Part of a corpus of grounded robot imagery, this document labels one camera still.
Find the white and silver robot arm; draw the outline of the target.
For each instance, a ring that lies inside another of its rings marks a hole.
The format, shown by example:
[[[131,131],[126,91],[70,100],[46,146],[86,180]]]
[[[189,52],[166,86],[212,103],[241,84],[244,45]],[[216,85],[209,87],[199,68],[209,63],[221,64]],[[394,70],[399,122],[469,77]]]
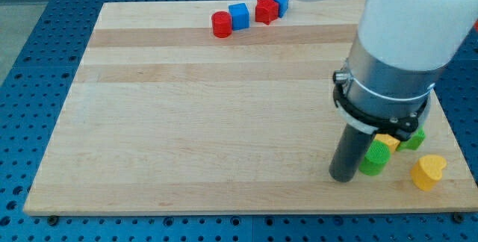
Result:
[[[333,75],[344,136],[409,139],[476,20],[477,0],[366,0],[350,53]]]

